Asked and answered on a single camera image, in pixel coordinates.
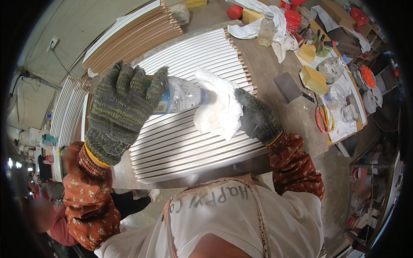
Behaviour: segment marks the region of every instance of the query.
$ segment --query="floral sleeve cover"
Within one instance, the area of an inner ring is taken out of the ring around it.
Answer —
[[[93,163],[83,142],[66,149],[63,161],[67,227],[77,242],[93,251],[120,232],[121,216],[109,195],[112,173]]]
[[[314,168],[310,155],[303,151],[304,140],[298,134],[283,131],[270,145],[270,166],[273,168],[275,191],[309,192],[320,200],[324,197],[321,174]]]

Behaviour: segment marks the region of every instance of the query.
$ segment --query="bottle cap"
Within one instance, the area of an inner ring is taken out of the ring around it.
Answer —
[[[201,101],[200,105],[208,104],[211,101],[211,92],[206,89],[201,89]]]
[[[265,17],[272,20],[274,19],[274,14],[272,12],[265,12]]]
[[[346,55],[343,55],[342,58],[343,58],[344,63],[347,64],[349,62],[349,59],[348,57],[346,57]]]

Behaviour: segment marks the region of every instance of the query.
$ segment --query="white sneaker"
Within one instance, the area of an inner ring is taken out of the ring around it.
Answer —
[[[159,194],[161,193],[160,189],[152,189],[148,196],[151,197],[152,202],[154,202],[156,200],[156,198],[158,198]]]

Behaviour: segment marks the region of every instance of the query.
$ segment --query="gloved hand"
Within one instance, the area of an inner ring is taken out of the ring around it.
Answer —
[[[240,116],[240,129],[249,137],[257,138],[267,146],[271,145],[282,132],[282,126],[274,117],[270,106],[243,89],[235,89],[235,98],[244,106],[244,115]]]
[[[101,164],[116,165],[165,93],[168,67],[160,68],[147,88],[145,71],[119,61],[96,88],[85,146]]]

